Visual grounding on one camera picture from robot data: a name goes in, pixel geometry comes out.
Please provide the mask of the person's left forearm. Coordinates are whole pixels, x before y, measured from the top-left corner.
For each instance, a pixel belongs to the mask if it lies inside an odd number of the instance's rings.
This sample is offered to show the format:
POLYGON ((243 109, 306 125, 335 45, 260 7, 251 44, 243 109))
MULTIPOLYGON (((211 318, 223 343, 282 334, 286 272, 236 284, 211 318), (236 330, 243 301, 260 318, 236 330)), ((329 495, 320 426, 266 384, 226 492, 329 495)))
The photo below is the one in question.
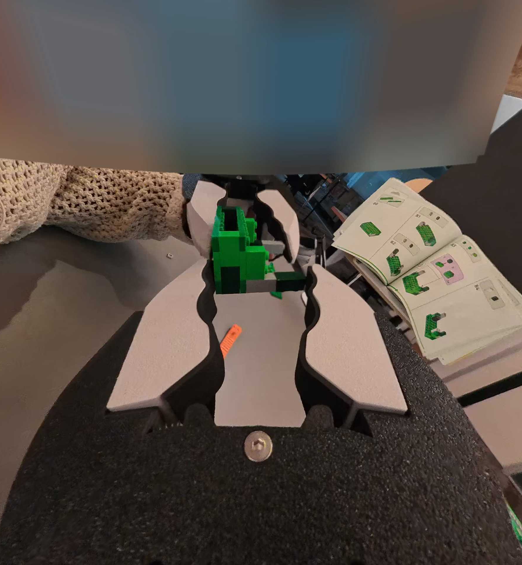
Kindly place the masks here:
POLYGON ((96 242, 192 244, 187 202, 178 173, 70 167, 44 224, 96 242))

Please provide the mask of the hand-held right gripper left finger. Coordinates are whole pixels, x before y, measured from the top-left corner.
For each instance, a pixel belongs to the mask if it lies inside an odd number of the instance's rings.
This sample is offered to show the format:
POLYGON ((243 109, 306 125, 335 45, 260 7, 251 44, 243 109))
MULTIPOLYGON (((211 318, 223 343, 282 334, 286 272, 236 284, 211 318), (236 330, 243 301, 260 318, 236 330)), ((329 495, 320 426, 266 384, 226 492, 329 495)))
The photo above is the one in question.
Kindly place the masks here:
POLYGON ((225 376, 213 321, 217 314, 211 260, 199 259, 145 307, 107 402, 111 412, 158 408, 183 421, 187 408, 215 416, 225 376))

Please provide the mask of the orange brick separator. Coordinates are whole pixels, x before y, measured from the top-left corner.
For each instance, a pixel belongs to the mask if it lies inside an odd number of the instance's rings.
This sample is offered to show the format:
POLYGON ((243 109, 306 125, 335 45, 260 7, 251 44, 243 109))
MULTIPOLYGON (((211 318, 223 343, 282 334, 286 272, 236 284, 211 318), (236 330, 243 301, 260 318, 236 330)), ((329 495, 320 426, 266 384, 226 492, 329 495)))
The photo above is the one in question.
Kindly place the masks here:
POLYGON ((226 358, 229 351, 236 343, 237 339, 240 337, 241 333, 242 333, 241 326, 237 324, 233 324, 224 335, 220 343, 220 348, 224 359, 226 358))

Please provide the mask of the lego instruction booklet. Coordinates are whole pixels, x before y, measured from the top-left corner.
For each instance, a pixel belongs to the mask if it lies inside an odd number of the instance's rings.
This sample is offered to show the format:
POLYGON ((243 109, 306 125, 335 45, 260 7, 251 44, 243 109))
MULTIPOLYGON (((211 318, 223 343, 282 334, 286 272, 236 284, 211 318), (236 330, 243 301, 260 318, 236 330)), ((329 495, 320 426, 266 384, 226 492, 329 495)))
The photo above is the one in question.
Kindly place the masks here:
POLYGON ((450 364, 522 328, 522 294, 445 211, 396 178, 342 223, 333 246, 402 304, 429 360, 450 364))

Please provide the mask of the black board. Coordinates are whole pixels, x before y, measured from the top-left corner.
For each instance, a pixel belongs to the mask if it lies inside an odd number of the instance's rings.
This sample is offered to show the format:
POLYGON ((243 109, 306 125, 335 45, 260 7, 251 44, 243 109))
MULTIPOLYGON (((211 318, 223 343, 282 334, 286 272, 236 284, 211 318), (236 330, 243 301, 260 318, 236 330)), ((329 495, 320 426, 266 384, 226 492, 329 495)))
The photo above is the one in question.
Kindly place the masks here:
POLYGON ((473 164, 453 166, 420 195, 445 211, 522 294, 522 110, 473 164))

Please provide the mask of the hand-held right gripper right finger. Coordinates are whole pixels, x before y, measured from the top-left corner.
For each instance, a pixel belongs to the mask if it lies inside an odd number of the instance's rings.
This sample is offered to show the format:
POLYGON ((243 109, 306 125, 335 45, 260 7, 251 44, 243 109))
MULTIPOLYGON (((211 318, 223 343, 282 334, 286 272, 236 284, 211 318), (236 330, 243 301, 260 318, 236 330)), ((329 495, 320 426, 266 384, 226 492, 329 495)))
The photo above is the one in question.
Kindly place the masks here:
POLYGON ((305 413, 323 406, 336 428, 361 428, 362 411, 406 415, 373 309, 320 265, 307 268, 306 283, 306 328, 295 368, 305 413))

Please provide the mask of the green lego assembly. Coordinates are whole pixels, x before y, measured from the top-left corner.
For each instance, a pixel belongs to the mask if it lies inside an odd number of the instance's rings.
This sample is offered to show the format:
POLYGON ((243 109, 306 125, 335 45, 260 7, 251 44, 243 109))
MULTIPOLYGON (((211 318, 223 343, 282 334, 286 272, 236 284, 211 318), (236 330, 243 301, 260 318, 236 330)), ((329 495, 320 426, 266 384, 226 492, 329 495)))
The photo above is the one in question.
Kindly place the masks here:
POLYGON ((270 254, 257 238, 257 222, 240 207, 218 206, 211 241, 211 262, 217 294, 300 292, 301 272, 283 271, 265 281, 270 254))

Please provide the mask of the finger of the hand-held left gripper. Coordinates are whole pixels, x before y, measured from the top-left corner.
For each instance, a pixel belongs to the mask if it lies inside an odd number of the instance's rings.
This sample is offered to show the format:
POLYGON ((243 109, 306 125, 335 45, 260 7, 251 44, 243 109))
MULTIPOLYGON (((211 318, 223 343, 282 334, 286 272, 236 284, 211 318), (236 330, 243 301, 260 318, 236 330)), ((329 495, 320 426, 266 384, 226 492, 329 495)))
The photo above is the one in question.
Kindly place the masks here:
POLYGON ((187 223, 194 247, 203 258, 211 254, 212 232, 219 202, 225 203, 227 192, 218 185, 200 180, 186 207, 187 223))
POLYGON ((264 189, 254 199, 257 238, 274 255, 283 255, 294 264, 300 247, 299 220, 294 209, 278 190, 264 189))

